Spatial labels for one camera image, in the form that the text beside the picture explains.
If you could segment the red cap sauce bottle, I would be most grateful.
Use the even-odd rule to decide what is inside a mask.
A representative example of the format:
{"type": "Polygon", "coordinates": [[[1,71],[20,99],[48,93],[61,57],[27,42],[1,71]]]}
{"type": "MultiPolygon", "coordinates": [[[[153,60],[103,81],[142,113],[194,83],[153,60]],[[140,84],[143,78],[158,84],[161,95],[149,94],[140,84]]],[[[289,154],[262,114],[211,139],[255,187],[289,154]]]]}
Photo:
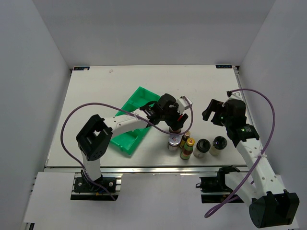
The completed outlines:
{"type": "Polygon", "coordinates": [[[172,131],[175,133],[178,133],[179,130],[181,130],[184,126],[185,121],[188,119],[187,114],[182,114],[178,118],[175,118],[173,121],[170,122],[169,127],[172,131]]]}

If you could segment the silver lid glass jar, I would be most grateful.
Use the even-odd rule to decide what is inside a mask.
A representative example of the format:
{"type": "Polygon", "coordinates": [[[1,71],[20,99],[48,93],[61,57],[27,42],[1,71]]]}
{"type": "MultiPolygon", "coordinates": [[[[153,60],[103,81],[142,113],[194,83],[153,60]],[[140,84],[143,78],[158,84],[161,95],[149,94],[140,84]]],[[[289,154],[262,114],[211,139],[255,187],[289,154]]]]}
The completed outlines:
{"type": "Polygon", "coordinates": [[[168,139],[168,150],[169,151],[176,151],[180,145],[181,136],[180,135],[170,135],[168,139]]]}

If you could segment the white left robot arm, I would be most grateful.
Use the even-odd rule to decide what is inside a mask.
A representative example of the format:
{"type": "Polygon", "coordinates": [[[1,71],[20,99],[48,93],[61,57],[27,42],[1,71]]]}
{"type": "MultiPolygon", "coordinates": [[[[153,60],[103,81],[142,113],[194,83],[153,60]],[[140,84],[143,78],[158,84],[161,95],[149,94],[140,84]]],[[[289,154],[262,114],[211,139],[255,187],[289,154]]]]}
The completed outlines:
{"type": "Polygon", "coordinates": [[[119,116],[91,116],[76,136],[83,156],[85,186],[90,191],[97,191],[101,187],[100,159],[112,138],[148,127],[154,127],[162,133],[177,135],[185,121],[194,118],[194,115],[187,115],[186,110],[192,110],[189,98],[181,96],[175,99],[166,93],[158,101],[150,101],[132,112],[123,111],[119,116]]]}

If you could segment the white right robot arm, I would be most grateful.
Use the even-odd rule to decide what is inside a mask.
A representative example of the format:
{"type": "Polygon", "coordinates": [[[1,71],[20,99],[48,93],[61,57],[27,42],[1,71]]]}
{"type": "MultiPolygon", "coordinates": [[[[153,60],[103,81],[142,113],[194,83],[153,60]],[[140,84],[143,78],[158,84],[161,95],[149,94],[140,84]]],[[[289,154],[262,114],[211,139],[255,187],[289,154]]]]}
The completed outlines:
{"type": "Polygon", "coordinates": [[[247,123],[246,104],[239,99],[228,99],[224,103],[212,99],[202,113],[203,119],[211,112],[214,112],[211,122],[226,128],[227,136],[251,170],[254,184],[243,183],[236,194],[248,206],[253,224],[257,228],[292,224],[299,198],[277,179],[255,127],[247,123]]]}

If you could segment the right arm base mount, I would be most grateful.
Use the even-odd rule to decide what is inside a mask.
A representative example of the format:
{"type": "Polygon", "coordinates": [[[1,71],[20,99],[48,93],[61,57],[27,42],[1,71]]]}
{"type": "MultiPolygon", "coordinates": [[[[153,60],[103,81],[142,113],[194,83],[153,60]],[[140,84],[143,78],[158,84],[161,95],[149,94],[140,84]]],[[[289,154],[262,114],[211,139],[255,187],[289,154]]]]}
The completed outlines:
{"type": "Polygon", "coordinates": [[[203,204],[220,204],[232,192],[232,189],[218,184],[217,176],[200,177],[200,182],[195,187],[201,190],[201,202],[203,204]]]}

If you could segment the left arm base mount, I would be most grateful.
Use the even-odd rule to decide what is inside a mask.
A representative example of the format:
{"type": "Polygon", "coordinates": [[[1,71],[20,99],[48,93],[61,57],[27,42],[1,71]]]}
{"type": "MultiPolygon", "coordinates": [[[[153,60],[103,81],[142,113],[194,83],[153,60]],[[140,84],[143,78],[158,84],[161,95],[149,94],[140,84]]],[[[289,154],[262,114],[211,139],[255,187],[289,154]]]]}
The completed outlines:
{"type": "Polygon", "coordinates": [[[120,190],[120,180],[116,177],[101,177],[96,180],[107,191],[89,182],[81,175],[74,178],[71,190],[71,200],[78,201],[116,201],[120,190]]]}

